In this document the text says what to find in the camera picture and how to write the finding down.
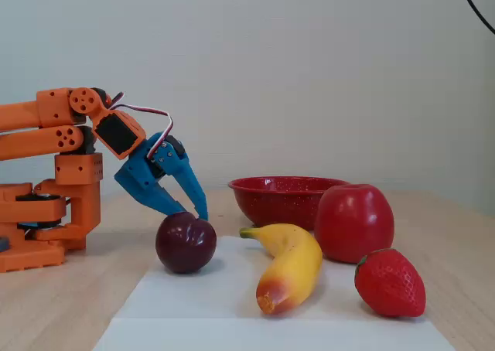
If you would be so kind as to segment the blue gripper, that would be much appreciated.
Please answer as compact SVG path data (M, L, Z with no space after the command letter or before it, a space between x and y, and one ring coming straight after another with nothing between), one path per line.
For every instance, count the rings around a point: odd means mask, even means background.
M193 203L200 219L208 220L207 198L183 144L167 135L149 158L149 151L159 139L156 133L145 139L129 156L114 178L136 201L164 215L186 212L186 209L163 189L159 182L172 176Z

